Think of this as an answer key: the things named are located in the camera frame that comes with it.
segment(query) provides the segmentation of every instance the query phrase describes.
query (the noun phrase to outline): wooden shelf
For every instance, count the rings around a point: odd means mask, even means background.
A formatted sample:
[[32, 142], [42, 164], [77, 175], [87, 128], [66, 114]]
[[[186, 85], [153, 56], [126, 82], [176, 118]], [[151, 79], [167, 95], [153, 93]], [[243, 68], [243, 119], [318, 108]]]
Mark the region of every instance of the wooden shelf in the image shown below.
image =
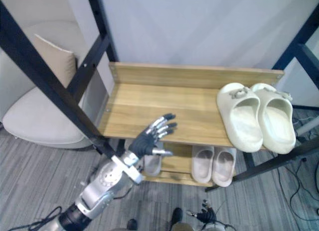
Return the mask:
[[269, 69], [124, 63], [110, 63], [110, 69], [116, 84], [100, 122], [100, 133], [135, 138], [161, 115], [176, 114], [176, 131], [163, 139], [174, 156], [165, 157], [160, 174], [147, 180], [198, 186], [212, 183], [193, 180], [190, 145], [232, 146], [216, 104], [219, 89], [232, 82], [247, 87], [274, 84], [284, 74]]
[[216, 106], [217, 89], [117, 84], [100, 123], [107, 137], [135, 138], [157, 117], [176, 114], [163, 141], [231, 146]]
[[212, 181], [198, 183], [192, 178], [190, 145], [165, 143], [164, 147], [165, 149], [172, 150], [174, 156], [164, 157], [159, 175], [155, 177], [146, 176], [147, 181], [204, 187], [211, 187], [213, 185]]

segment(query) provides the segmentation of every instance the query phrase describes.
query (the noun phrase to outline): robotic arm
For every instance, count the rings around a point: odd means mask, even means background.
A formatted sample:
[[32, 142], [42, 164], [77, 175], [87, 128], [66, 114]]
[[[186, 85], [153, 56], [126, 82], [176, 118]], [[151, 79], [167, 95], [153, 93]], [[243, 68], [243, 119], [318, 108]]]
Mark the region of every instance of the robotic arm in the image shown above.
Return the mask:
[[124, 186], [139, 184], [143, 176], [135, 168], [144, 155], [172, 155], [155, 148], [165, 135], [172, 134], [177, 123], [166, 124], [175, 115], [166, 114], [150, 124], [132, 142], [129, 150], [118, 158], [112, 156], [99, 170], [96, 178], [83, 190], [65, 212], [41, 228], [41, 231], [81, 231], [109, 205]]

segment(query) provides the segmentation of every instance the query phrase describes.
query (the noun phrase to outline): black shoe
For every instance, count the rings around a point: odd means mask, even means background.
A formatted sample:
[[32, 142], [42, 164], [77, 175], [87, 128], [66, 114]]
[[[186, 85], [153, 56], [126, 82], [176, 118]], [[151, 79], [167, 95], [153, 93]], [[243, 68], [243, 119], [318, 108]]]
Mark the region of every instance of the black shoe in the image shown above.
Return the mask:
[[174, 224], [181, 222], [182, 219], [183, 219], [183, 210], [181, 210], [181, 208], [174, 209], [173, 214], [171, 216], [171, 220], [170, 220], [169, 230], [171, 230]]
[[127, 230], [138, 230], [138, 222], [134, 219], [128, 221]]

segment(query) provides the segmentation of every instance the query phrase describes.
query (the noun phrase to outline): slipper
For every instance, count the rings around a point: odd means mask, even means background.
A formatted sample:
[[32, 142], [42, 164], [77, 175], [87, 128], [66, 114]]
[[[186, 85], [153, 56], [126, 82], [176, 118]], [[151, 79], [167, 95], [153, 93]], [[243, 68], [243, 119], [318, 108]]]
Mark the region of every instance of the slipper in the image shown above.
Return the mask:
[[229, 83], [218, 92], [217, 106], [230, 142], [241, 151], [258, 151], [263, 144], [257, 119], [259, 98], [244, 85]]
[[214, 157], [213, 146], [193, 146], [191, 159], [191, 175], [199, 183], [207, 183], [211, 178]]
[[[158, 142], [155, 146], [163, 149], [164, 143]], [[162, 156], [160, 155], [145, 155], [144, 156], [144, 171], [149, 176], [156, 176], [160, 173]]]
[[236, 153], [235, 148], [215, 148], [212, 180], [216, 185], [227, 187], [231, 184], [235, 170]]
[[289, 153], [296, 143], [292, 122], [293, 106], [290, 102], [292, 97], [265, 83], [257, 83], [251, 90], [261, 102], [258, 121], [264, 137], [264, 146], [278, 154]]

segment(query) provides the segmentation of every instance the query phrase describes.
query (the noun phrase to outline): striped carpet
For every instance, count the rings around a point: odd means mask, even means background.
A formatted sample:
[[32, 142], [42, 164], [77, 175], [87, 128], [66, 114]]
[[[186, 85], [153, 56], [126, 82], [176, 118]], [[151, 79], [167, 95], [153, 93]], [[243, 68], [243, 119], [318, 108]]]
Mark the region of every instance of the striped carpet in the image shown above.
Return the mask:
[[[318, 116], [318, 113], [294, 111], [294, 117], [299, 119], [309, 116]], [[294, 121], [296, 127], [307, 122]], [[312, 138], [317, 133], [318, 128], [306, 134], [305, 138]], [[266, 151], [254, 153], [253, 157], [256, 163], [271, 158]], [[1, 129], [0, 230], [36, 221], [56, 206], [67, 208], [83, 190], [99, 161], [100, 155], [90, 148], [48, 148], [15, 139]], [[314, 171], [318, 161], [319, 153], [309, 156], [299, 171], [303, 185], [317, 199], [319, 194], [315, 188]], [[295, 161], [287, 167], [296, 169], [298, 163]], [[244, 159], [239, 152], [236, 171], [244, 170]], [[284, 167], [279, 171], [285, 194], [289, 197], [297, 183]], [[205, 193], [202, 187], [143, 182], [125, 198], [114, 200], [87, 230], [124, 228], [128, 219], [135, 218], [140, 231], [166, 231], [175, 207], [197, 212], [203, 199], [209, 200], [215, 209], [225, 201], [217, 217], [232, 224], [238, 231], [294, 231], [298, 230], [296, 222], [301, 230], [319, 230], [319, 222], [294, 219], [280, 190], [276, 170], [210, 193]], [[316, 215], [319, 202], [312, 200], [304, 190], [294, 198], [293, 207], [301, 217], [319, 219]], [[200, 225], [195, 218], [186, 215], [183, 221], [193, 227]]]

